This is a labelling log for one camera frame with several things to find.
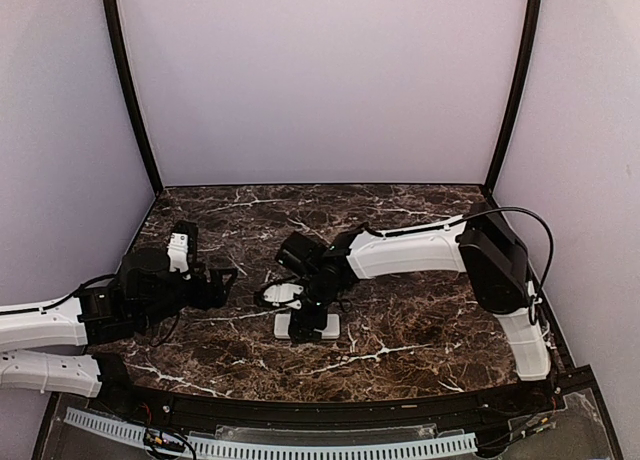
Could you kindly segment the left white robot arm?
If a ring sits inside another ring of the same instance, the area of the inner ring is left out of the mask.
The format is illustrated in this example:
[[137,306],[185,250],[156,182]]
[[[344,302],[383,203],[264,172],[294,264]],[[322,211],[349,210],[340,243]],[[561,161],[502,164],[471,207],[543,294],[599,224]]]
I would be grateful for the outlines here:
[[69,393],[103,401],[120,416],[141,407],[116,354],[48,353],[51,346],[89,347],[144,335],[185,308],[225,305],[238,271],[209,269],[197,258],[198,227],[177,222],[165,248],[127,253],[118,270],[54,300],[1,310],[1,386]]

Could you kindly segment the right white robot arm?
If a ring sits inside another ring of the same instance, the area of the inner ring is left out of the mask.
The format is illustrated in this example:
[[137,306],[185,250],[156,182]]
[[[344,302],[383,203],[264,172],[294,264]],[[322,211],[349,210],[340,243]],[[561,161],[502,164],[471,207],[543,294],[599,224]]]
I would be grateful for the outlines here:
[[530,414],[549,396],[551,354],[537,312],[543,283],[533,279],[527,246],[504,212],[480,208],[382,231],[363,224],[328,245],[293,232],[275,257],[293,278],[268,285],[257,298],[279,310],[277,339],[312,343],[338,338],[339,317],[329,307],[359,281],[424,271],[464,273],[476,302],[497,318],[514,355],[523,382],[511,390],[510,404]]

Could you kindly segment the white remote control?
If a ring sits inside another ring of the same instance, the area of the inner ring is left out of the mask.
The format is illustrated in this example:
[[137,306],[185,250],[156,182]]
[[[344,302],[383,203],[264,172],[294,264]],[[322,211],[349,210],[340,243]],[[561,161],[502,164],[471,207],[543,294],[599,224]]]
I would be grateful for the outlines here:
[[[273,333],[276,339],[290,340],[288,329],[290,325],[290,314],[277,314],[274,321]],[[329,314],[327,327],[320,331],[322,340],[336,340],[340,336],[340,318],[338,314]]]

